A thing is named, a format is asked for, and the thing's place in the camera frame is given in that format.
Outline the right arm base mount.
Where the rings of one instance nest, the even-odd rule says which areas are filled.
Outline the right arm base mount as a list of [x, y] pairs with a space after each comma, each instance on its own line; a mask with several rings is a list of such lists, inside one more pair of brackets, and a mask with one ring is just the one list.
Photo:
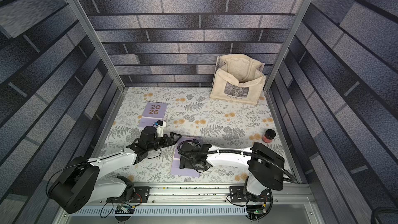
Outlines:
[[269, 202], [271, 197], [271, 191], [269, 189], [265, 189], [260, 193], [260, 195], [255, 196], [253, 194], [247, 193], [243, 186], [230, 186], [228, 200], [232, 203], [264, 203]]

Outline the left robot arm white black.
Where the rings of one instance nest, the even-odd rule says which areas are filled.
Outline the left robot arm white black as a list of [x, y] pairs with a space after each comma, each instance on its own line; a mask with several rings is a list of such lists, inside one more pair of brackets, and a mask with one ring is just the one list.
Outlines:
[[46, 195], [72, 214], [87, 203], [106, 199], [112, 204], [128, 204], [139, 194], [134, 184], [124, 176], [104, 180], [103, 177], [124, 167], [140, 163], [150, 151], [175, 145], [182, 136], [171, 132], [163, 134], [161, 126], [147, 126], [131, 145], [103, 157], [85, 159], [77, 157], [57, 173], [54, 183], [46, 185]]

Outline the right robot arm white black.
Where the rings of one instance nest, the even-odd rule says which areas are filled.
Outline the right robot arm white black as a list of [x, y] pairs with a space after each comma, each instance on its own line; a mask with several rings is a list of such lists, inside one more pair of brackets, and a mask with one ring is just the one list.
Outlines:
[[248, 194], [259, 196], [266, 189], [283, 189], [285, 160], [261, 143], [244, 149], [226, 149], [183, 141], [176, 149], [184, 163], [197, 171], [203, 172], [219, 166], [247, 170], [249, 173], [245, 190]]

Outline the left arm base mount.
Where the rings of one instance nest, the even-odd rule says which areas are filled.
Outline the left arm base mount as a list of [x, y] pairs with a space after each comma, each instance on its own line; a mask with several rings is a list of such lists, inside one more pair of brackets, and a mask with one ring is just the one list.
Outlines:
[[147, 203], [150, 187], [134, 187], [126, 189], [120, 197], [107, 198], [107, 203], [142, 204]]

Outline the purple 2026 calendar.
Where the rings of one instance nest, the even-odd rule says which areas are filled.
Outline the purple 2026 calendar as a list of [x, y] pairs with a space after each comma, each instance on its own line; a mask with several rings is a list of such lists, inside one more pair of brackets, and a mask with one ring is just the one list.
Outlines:
[[194, 169], [181, 169], [180, 168], [181, 157], [180, 157], [180, 154], [178, 153], [177, 146], [181, 142], [188, 141], [188, 140], [197, 140], [199, 142], [202, 142], [202, 139], [200, 137], [196, 137], [196, 136], [183, 136], [179, 141], [177, 141], [177, 143], [175, 145], [173, 161], [172, 161], [172, 165], [171, 165], [171, 175], [198, 178], [200, 176], [200, 173], [198, 173]]
[[140, 119], [138, 126], [144, 128], [153, 126], [155, 122], [163, 120], [167, 109], [167, 103], [148, 102]]

